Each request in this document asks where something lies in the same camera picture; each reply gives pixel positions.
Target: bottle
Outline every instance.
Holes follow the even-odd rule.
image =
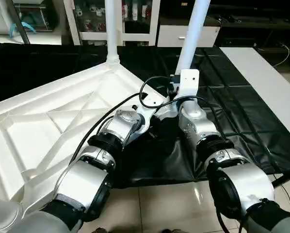
[[[128,19],[128,5],[122,0],[122,20],[125,21]]]
[[[137,16],[138,16],[137,0],[133,0],[133,2],[132,2],[132,20],[137,21]]]
[[[148,5],[142,6],[142,19],[146,19],[147,8],[148,8]]]

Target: electric cord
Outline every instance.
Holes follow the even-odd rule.
[[[275,64],[275,65],[272,66],[272,67],[276,67],[276,66],[278,66],[278,65],[280,65],[280,64],[282,64],[282,63],[284,63],[284,62],[288,59],[288,57],[290,56],[290,49],[289,49],[286,45],[284,45],[284,44],[282,44],[282,46],[284,46],[284,47],[287,49],[288,54],[287,54],[286,58],[285,58],[283,61],[279,62],[278,64]]]
[[[117,104],[115,107],[113,107],[111,110],[109,110],[104,116],[101,117],[101,119],[99,119],[92,127],[91,129],[89,129],[89,131],[86,133],[86,135],[82,138],[81,142],[79,143],[79,145],[77,146],[71,161],[69,162],[69,164],[71,164],[77,157],[79,151],[81,150],[81,147],[83,146],[83,144],[85,143],[85,141],[87,140],[87,138],[90,136],[90,134],[93,132],[93,130],[95,130],[95,128],[109,115],[111,114],[114,110],[116,110],[118,107],[120,107],[121,105],[123,105],[125,102],[129,101],[130,99],[132,99],[135,96],[138,96],[139,93],[135,93],[131,96],[129,96],[128,98],[126,98],[125,100],[121,101],[119,104]]]
[[[221,225],[224,233],[230,233],[229,230],[227,229],[226,225],[224,224],[221,213],[217,209],[216,209],[216,215],[217,215],[218,222]]]
[[[200,96],[183,96],[183,97],[177,98],[177,99],[175,99],[175,100],[171,100],[171,101],[169,101],[169,102],[167,102],[167,103],[163,103],[163,104],[158,105],[158,106],[149,106],[149,105],[146,105],[146,104],[143,102],[143,99],[142,99],[142,92],[143,92],[143,89],[144,89],[145,85],[146,85],[150,80],[152,80],[152,79],[157,79],[157,78],[163,78],[163,79],[171,80],[171,78],[169,78],[169,77],[165,77],[165,76],[153,76],[153,77],[150,77],[149,79],[147,79],[147,80],[143,83],[143,85],[141,86],[141,89],[140,89],[140,92],[139,92],[139,100],[140,100],[141,105],[143,105],[143,106],[146,107],[146,108],[158,109],[158,108],[164,107],[164,106],[166,106],[166,105],[168,105],[168,104],[171,104],[171,103],[177,102],[177,101],[179,101],[179,100],[187,100],[187,99],[197,99],[197,100],[201,100],[201,101],[203,101],[203,102],[204,102],[204,103],[205,103],[205,104],[206,104],[206,105],[211,109],[211,111],[212,111],[212,113],[213,113],[213,116],[214,116],[214,119],[215,119],[215,122],[216,122],[217,126],[219,126],[219,124],[218,124],[218,117],[217,117],[217,114],[216,114],[216,112],[215,112],[213,106],[217,106],[217,107],[221,107],[221,106],[216,105],[216,104],[210,104],[210,103],[209,103],[205,98],[202,98],[202,97],[200,97]],[[225,134],[224,134],[223,132],[220,132],[220,134],[221,134],[221,136],[222,136],[224,139],[226,138],[226,137],[225,137]]]
[[[101,131],[103,125],[109,120],[109,119],[112,119],[114,116],[109,116],[108,118],[106,118],[101,124],[100,124],[100,127],[98,128],[97,130],[97,134]]]
[[[284,189],[285,193],[287,194],[287,196],[288,196],[288,198],[289,198],[289,200],[290,200],[290,195],[289,195],[289,193],[287,192],[286,188],[285,188],[283,185],[281,185],[281,187]]]
[[[240,223],[240,226],[239,226],[239,233],[242,232],[242,229],[243,229],[243,226],[244,224],[246,223],[246,221],[248,220],[248,217],[250,216],[250,212],[246,212],[246,214],[244,215],[244,217],[242,218],[242,221]]]

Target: tiled floor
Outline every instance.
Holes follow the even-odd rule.
[[[290,181],[284,187],[290,195]],[[282,187],[275,189],[275,198],[281,208],[290,211],[290,202]],[[238,232],[237,221],[223,219],[231,233]],[[189,233],[222,233],[206,181],[112,190],[100,218],[85,223],[80,233],[91,233],[97,227],[113,233],[159,233],[165,228]]]

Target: white drawer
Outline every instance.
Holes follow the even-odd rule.
[[[158,47],[182,47],[188,26],[161,25]],[[213,47],[220,27],[203,27],[198,47]]]

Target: black cloth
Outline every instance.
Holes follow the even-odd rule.
[[[0,101],[103,63],[106,54],[106,47],[0,44]],[[174,74],[180,48],[118,47],[118,54],[121,64],[144,81]],[[221,106],[215,107],[215,124],[236,149],[267,174],[290,172],[290,133],[225,54],[219,48],[197,49],[191,68],[200,70],[198,95]],[[165,95],[162,81],[149,85]],[[116,187],[206,179],[177,124],[176,118],[153,120],[118,161]]]

